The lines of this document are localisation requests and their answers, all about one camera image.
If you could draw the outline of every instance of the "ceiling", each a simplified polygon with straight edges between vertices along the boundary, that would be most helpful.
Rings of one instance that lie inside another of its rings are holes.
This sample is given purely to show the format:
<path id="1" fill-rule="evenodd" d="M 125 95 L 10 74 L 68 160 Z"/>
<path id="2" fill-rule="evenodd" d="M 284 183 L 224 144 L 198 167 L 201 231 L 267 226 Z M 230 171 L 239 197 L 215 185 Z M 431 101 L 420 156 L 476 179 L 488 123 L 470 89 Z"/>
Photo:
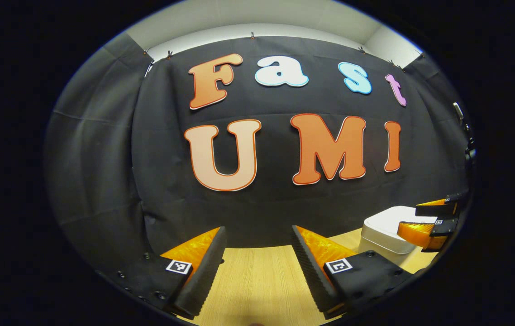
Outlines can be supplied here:
<path id="1" fill-rule="evenodd" d="M 360 44 L 382 26 L 334 0 L 184 0 L 146 17 L 127 33 L 147 49 L 196 31 L 248 23 L 318 29 Z"/>

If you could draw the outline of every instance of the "wooden table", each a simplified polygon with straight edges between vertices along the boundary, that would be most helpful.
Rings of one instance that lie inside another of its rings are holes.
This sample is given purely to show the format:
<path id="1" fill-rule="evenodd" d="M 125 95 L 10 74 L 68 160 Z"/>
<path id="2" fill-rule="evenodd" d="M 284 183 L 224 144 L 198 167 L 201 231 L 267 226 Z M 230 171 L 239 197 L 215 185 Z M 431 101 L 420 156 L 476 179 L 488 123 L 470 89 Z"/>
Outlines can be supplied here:
<path id="1" fill-rule="evenodd" d="M 357 229 L 330 239 L 357 251 Z M 416 248 L 401 264 L 415 273 L 433 260 L 436 252 Z M 226 248 L 210 293 L 194 320 L 201 326 L 318 326 L 324 319 L 310 294 L 292 246 Z"/>

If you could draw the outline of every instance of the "orange letter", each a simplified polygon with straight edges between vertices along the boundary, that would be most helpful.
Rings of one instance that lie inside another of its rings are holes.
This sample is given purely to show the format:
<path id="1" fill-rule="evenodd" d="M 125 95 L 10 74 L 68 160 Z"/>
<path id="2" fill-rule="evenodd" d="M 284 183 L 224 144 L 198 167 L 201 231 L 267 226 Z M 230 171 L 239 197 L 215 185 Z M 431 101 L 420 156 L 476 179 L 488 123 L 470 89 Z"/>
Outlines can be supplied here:
<path id="1" fill-rule="evenodd" d="M 396 122 L 388 121 L 384 124 L 384 128 L 388 132 L 388 160 L 384 164 L 384 171 L 391 173 L 401 167 L 401 162 L 398 159 L 401 126 Z"/>
<path id="2" fill-rule="evenodd" d="M 227 63 L 238 65 L 241 62 L 243 58 L 234 53 L 189 69 L 189 73 L 193 74 L 195 87 L 195 97 L 189 103 L 189 109 L 197 110 L 222 101 L 227 96 L 227 92 L 224 89 L 218 89 L 218 81 L 222 81 L 223 85 L 229 85 L 233 81 L 233 69 Z M 220 64 L 223 66 L 215 71 L 215 66 Z"/>
<path id="3" fill-rule="evenodd" d="M 227 131 L 235 135 L 237 143 L 237 171 L 224 175 L 215 167 L 214 137 L 219 133 L 218 127 L 212 125 L 189 128 L 185 139 L 191 146 L 191 164 L 197 181 L 212 190 L 234 192 L 243 189 L 256 177 L 255 134 L 262 128 L 258 120 L 247 119 L 231 122 Z"/>
<path id="4" fill-rule="evenodd" d="M 366 128 L 364 119 L 346 117 L 336 140 L 317 114 L 298 114 L 292 117 L 290 123 L 300 133 L 300 170 L 293 176 L 295 184 L 312 184 L 320 180 L 320 173 L 316 171 L 316 157 L 328 180 L 336 176 L 342 157 L 345 159 L 340 179 L 355 179 L 366 174 L 362 161 L 362 140 Z"/>

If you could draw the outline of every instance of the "white container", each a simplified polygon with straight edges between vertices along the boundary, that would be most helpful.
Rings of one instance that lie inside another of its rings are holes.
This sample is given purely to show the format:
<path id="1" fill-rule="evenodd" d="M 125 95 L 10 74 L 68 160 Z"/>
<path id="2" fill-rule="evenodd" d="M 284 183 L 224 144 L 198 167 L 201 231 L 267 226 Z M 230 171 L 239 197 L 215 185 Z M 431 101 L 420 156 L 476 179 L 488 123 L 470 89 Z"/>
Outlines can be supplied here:
<path id="1" fill-rule="evenodd" d="M 396 234 L 398 223 L 435 223 L 436 220 L 435 216 L 415 216 L 413 207 L 390 207 L 364 220 L 358 253 L 374 250 L 400 266 L 416 246 Z"/>

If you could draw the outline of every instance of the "foam letter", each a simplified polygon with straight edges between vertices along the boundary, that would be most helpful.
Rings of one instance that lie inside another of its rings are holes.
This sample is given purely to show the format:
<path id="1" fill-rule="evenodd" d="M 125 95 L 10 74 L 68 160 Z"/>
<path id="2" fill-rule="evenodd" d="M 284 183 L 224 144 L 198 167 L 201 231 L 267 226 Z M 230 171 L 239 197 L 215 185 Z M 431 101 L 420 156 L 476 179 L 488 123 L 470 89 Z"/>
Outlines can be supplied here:
<path id="1" fill-rule="evenodd" d="M 225 99 L 227 91 L 218 89 L 218 81 L 222 81 L 223 85 L 229 85 L 233 81 L 233 69 L 227 63 L 238 65 L 241 62 L 243 58 L 234 53 L 189 69 L 189 73 L 193 74 L 195 87 L 195 97 L 189 103 L 189 109 L 201 109 Z M 216 71 L 215 67 L 220 64 L 223 66 Z"/>
<path id="2" fill-rule="evenodd" d="M 302 87 L 308 83 L 308 77 L 301 72 L 300 63 L 294 58 L 273 56 L 262 58 L 257 62 L 261 68 L 256 72 L 256 81 L 264 86 L 279 86 L 287 83 L 290 86 Z"/>
<path id="3" fill-rule="evenodd" d="M 368 81 L 368 74 L 356 64 L 348 62 L 340 62 L 338 70 L 346 77 L 344 83 L 354 93 L 369 94 L 372 91 L 372 85 Z"/>
<path id="4" fill-rule="evenodd" d="M 293 176 L 293 183 L 312 184 L 320 180 L 320 173 L 316 171 L 316 157 L 328 180 L 336 176 L 342 158 L 344 167 L 340 170 L 340 179 L 355 179 L 366 174 L 362 160 L 366 128 L 364 119 L 346 117 L 336 140 L 317 114 L 298 114 L 292 117 L 290 123 L 300 133 L 300 170 Z"/>
<path id="5" fill-rule="evenodd" d="M 398 159 L 401 126 L 396 122 L 388 121 L 384 124 L 384 128 L 388 132 L 388 160 L 384 164 L 384 171 L 391 173 L 401 167 Z"/>
<path id="6" fill-rule="evenodd" d="M 253 182 L 258 163 L 256 161 L 255 134 L 262 128 L 258 120 L 238 120 L 227 126 L 227 131 L 235 135 L 237 143 L 237 171 L 232 175 L 224 175 L 215 167 L 214 137 L 218 135 L 218 127 L 204 125 L 189 128 L 185 139 L 191 146 L 191 164 L 197 181 L 212 190 L 234 192 L 241 190 Z"/>
<path id="7" fill-rule="evenodd" d="M 394 80 L 394 76 L 392 75 L 386 75 L 386 81 L 390 84 L 390 87 L 392 87 L 392 91 L 394 92 L 394 97 L 396 97 L 396 100 L 398 103 L 402 106 L 406 106 L 406 99 L 402 97 L 401 94 L 401 85 Z"/>

